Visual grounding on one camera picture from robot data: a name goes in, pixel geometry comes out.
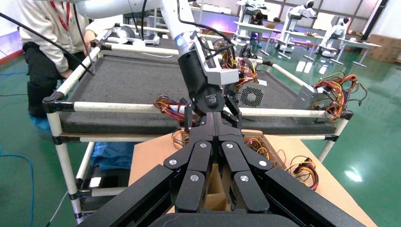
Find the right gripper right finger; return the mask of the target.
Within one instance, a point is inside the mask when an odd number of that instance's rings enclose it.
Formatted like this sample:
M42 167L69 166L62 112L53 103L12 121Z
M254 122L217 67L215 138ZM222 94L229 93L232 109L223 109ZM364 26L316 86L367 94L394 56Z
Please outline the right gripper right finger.
M234 185L231 220L256 227L360 227L362 223L319 195L321 169L311 159L281 168L253 151L238 128L215 114L215 135Z

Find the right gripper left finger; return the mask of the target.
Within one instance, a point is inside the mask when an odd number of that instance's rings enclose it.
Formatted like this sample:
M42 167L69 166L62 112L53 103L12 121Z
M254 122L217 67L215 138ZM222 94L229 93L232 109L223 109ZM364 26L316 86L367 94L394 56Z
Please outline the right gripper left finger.
M190 131L189 144L139 178L127 189L79 224L81 227L162 227L167 212L189 200L184 212L195 213L204 204L212 161L215 113Z

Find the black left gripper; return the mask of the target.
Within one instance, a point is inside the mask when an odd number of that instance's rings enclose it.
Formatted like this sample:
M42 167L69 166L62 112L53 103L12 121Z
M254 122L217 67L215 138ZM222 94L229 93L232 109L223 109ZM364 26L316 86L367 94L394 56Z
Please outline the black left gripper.
M242 129L242 112L237 103L230 95L223 97L220 86L207 82L197 52L192 50L183 54L178 58L178 64L192 101L192 105L188 104L184 108L184 130L189 131L192 128L192 108L197 115L222 112L222 118L232 127Z

